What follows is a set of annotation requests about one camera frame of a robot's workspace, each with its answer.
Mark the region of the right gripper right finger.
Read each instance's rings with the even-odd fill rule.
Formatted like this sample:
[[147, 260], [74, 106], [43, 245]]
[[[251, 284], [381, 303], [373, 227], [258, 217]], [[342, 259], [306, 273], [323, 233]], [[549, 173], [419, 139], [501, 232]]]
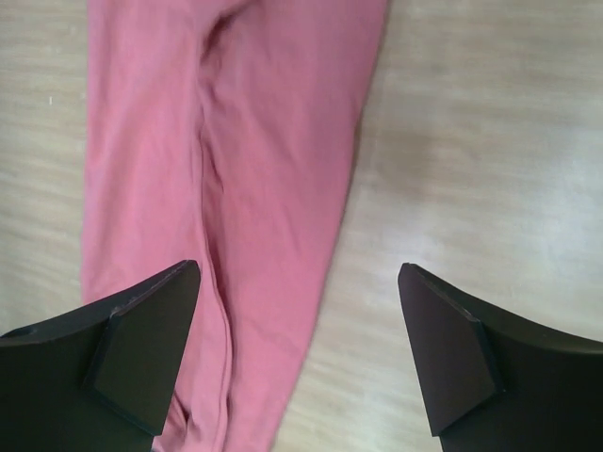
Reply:
[[445, 451], [599, 451], [602, 345], [405, 263], [399, 296], [432, 436]]

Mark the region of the pink t shirt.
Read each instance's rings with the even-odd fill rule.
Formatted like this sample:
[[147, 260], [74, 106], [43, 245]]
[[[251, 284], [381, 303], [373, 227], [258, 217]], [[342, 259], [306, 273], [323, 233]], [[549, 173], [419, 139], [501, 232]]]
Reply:
[[267, 451], [349, 192], [384, 1], [91, 1], [82, 292], [202, 283], [156, 451]]

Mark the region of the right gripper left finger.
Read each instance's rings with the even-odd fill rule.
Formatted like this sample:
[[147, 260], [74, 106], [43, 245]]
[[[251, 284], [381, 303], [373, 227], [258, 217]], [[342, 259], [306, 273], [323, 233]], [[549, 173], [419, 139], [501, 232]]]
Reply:
[[187, 260], [1, 337], [4, 451], [149, 451], [162, 433], [197, 304]]

